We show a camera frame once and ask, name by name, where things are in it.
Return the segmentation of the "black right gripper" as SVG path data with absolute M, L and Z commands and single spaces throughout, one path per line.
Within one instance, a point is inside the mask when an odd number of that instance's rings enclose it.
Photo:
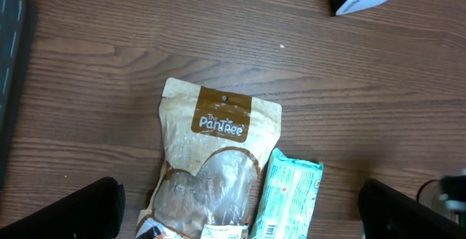
M 465 212 L 465 175 L 440 179 L 441 200 L 450 211 Z

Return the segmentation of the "mint green tissue pack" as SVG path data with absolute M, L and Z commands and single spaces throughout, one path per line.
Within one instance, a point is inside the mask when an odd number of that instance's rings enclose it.
M 288 158 L 275 148 L 249 237 L 307 239 L 323 170 L 321 162 Z

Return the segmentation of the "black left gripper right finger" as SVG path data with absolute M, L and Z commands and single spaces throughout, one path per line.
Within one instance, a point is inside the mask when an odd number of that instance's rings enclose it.
M 465 228 L 401 192 L 368 179 L 358 194 L 366 239 L 465 239 Z

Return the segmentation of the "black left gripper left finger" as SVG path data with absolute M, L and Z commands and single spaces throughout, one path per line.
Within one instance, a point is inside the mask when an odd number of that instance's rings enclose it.
M 116 238 L 124 213 L 124 186 L 104 177 L 1 228 L 1 239 Z

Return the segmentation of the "brown white snack bag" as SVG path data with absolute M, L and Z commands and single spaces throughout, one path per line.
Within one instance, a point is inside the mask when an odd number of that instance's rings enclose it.
M 281 105 L 169 78 L 158 110 L 165 158 L 136 237 L 246 238 Z

